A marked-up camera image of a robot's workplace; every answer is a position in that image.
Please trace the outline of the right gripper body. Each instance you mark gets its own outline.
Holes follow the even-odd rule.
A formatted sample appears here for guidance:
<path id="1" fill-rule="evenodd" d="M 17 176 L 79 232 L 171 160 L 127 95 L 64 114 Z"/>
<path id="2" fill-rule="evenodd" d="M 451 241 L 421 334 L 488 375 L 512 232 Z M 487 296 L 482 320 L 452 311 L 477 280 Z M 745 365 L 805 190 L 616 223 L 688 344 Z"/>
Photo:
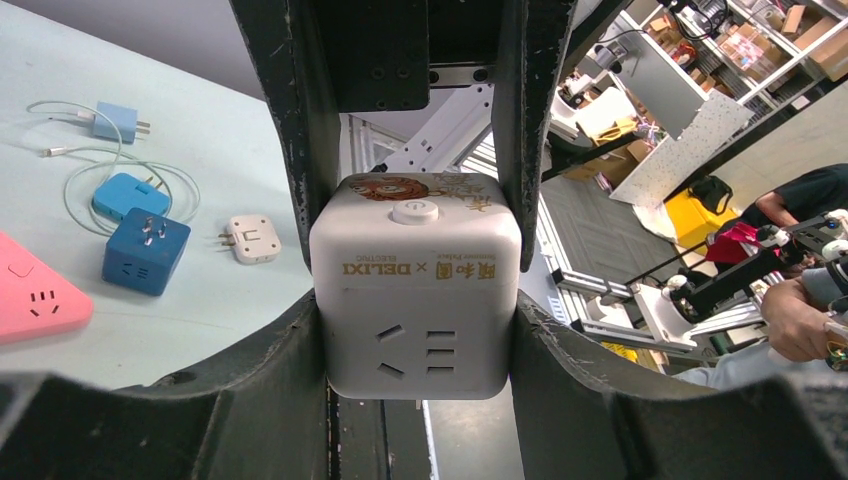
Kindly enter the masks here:
<path id="1" fill-rule="evenodd" d="M 321 113 L 415 111 L 434 90 L 492 85 L 516 1 L 311 1 Z"/>

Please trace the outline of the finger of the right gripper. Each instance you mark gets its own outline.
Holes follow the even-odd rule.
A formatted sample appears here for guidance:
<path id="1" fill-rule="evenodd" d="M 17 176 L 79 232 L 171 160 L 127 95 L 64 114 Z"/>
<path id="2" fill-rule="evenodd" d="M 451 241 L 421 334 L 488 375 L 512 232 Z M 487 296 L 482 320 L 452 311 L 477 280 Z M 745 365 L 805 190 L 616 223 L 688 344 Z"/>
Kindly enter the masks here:
<path id="1" fill-rule="evenodd" d="M 277 132 L 304 262 L 335 191 L 340 118 L 312 1 L 231 0 Z"/>
<path id="2" fill-rule="evenodd" d="M 495 64 L 493 138 L 498 179 L 521 234 L 522 272 L 535 245 L 541 160 L 576 3 L 503 3 Z"/>

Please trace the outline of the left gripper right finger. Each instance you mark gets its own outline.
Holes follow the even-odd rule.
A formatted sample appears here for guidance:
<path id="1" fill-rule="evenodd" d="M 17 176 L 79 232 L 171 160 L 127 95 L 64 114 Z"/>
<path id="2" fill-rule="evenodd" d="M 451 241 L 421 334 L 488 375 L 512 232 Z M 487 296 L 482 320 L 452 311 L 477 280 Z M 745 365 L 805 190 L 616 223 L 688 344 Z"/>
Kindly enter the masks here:
<path id="1" fill-rule="evenodd" d="M 528 479 L 843 479 L 847 382 L 787 373 L 717 391 L 632 363 L 526 294 L 510 383 Z"/>

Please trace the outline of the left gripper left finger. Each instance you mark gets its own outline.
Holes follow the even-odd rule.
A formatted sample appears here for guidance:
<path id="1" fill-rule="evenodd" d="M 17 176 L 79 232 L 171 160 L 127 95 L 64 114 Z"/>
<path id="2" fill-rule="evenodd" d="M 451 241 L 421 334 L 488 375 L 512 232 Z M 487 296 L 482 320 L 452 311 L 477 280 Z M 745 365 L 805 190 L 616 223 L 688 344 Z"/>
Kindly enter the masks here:
<path id="1" fill-rule="evenodd" d="M 275 321 L 149 386 L 1 378 L 5 479 L 325 479 L 322 335 L 306 294 Z"/>

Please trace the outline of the white cube socket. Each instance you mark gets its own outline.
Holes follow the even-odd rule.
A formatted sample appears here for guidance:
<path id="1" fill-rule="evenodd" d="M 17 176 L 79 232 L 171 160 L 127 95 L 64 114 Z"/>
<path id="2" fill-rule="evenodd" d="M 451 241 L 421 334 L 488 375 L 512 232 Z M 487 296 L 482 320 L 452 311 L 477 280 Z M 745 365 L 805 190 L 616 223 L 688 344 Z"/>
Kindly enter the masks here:
<path id="1" fill-rule="evenodd" d="M 503 389 L 522 238 L 495 178 L 352 175 L 309 246 L 338 395 L 481 400 Z"/>

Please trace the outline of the person's hand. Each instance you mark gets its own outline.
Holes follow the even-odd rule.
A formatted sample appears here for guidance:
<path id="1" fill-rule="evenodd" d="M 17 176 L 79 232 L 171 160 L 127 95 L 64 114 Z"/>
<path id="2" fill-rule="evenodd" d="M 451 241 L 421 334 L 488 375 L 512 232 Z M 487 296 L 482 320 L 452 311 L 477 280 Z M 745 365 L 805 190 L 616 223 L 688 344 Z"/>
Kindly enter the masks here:
<path id="1" fill-rule="evenodd" d="M 804 363 L 829 356 L 829 318 L 813 304 L 801 277 L 771 286 L 763 298 L 761 314 L 769 327 L 770 346 L 785 359 Z"/>

